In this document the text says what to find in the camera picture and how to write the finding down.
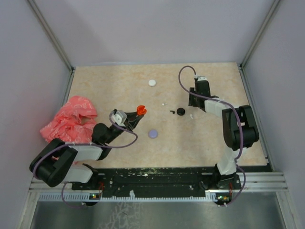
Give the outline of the purple charging case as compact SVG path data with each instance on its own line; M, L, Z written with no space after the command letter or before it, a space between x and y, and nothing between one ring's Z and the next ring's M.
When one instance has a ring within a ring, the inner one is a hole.
M156 129L151 129L148 132L148 137L151 138L151 139L157 138L158 137L158 131Z

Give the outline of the black charging case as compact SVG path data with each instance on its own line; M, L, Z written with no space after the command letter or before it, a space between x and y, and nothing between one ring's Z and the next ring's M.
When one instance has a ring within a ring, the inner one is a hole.
M183 115L185 115L185 109L182 108L182 107L179 107L179 108L176 110L176 113L177 113L179 116L183 116Z

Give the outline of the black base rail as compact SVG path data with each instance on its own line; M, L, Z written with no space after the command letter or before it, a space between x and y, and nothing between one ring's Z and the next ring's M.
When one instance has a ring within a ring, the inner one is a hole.
M133 191L137 198L205 197L208 190L221 192L241 188L239 176L226 188L205 189L202 183L212 176L214 167L165 168L100 168L93 171L88 183L73 182L73 190L97 190L104 198L128 197Z

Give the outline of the white charging case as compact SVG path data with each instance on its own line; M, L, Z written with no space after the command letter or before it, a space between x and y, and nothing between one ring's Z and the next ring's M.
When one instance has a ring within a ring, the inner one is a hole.
M156 81L154 80L154 79L150 79L149 81L148 81L148 85L150 86L150 87L154 87L154 86L156 86Z

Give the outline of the pink plastic bag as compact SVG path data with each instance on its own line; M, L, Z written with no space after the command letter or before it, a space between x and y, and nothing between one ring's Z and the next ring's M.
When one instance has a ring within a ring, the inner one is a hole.
M89 99L73 96L59 109L52 121L40 130L40 134L48 143L58 138L77 146L88 146L92 142L97 116L97 109Z

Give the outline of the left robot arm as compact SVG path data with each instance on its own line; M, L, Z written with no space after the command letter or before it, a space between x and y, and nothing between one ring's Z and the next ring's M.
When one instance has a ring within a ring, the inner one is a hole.
M53 139L31 162L30 172L49 187L62 182L79 182L89 189L96 188L99 177L84 161L104 160L114 148L110 145L113 140L123 132L135 135L134 129L146 112L113 110L109 115L111 126L96 124L89 143L66 143L58 138Z

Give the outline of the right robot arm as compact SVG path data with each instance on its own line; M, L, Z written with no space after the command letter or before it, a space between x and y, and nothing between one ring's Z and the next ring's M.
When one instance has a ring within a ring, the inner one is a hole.
M244 150L259 140L257 124L251 106L234 107L210 93L210 85L205 77L194 80L190 88L189 106L221 118L223 137L226 144L224 154L213 168L210 179L203 181L205 189L226 188L236 178L238 160Z

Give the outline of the orange charging case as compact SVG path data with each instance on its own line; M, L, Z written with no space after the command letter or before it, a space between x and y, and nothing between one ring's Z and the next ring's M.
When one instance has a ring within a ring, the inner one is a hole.
M147 113L147 110L144 105L139 105L137 107L137 115L145 115Z

